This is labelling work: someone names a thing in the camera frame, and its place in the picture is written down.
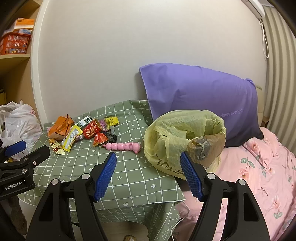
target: orange plastic basket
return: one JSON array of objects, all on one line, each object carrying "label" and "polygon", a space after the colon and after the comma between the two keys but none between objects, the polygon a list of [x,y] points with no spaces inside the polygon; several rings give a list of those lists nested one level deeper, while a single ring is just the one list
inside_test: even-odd
[{"label": "orange plastic basket", "polygon": [[26,53],[30,38],[30,34],[7,33],[3,35],[0,42],[0,55]]}]

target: purple pillow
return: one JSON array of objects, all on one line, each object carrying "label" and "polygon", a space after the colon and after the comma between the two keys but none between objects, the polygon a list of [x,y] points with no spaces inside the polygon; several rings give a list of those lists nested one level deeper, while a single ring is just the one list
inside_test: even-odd
[{"label": "purple pillow", "polygon": [[149,64],[139,70],[153,120],[172,110],[209,110],[224,120],[225,147],[263,139],[252,80],[182,64]]}]

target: blue textured fingertip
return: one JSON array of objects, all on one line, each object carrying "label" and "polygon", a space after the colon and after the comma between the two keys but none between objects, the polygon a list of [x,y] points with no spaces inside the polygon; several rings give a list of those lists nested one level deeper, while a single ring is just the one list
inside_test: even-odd
[{"label": "blue textured fingertip", "polygon": [[191,189],[192,195],[195,196],[199,201],[202,200],[203,193],[201,181],[184,152],[181,153],[180,164]]},{"label": "blue textured fingertip", "polygon": [[116,162],[116,154],[113,153],[107,160],[106,165],[104,166],[99,178],[96,181],[96,192],[94,194],[96,201],[99,201],[99,199],[105,195],[113,172],[115,170]]}]

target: pink bedding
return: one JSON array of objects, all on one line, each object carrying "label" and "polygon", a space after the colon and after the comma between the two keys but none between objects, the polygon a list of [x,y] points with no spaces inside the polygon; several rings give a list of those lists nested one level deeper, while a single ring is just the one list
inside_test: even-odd
[{"label": "pink bedding", "polygon": [[[264,139],[252,138],[243,146],[225,148],[216,171],[222,180],[247,181],[264,215],[271,241],[277,240],[296,213],[294,185],[296,182],[296,158],[268,129],[260,127]],[[186,200],[176,205],[180,218],[173,234],[175,240],[187,241],[202,208],[191,191],[184,192]],[[220,240],[227,210],[227,199],[221,206],[213,240]]]}]

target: pink toy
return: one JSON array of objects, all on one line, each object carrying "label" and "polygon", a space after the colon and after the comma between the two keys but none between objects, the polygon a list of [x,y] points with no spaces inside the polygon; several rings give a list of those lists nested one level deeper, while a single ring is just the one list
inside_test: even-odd
[{"label": "pink toy", "polygon": [[128,143],[106,143],[103,145],[107,150],[132,150],[136,154],[141,149],[140,142],[128,142]]}]

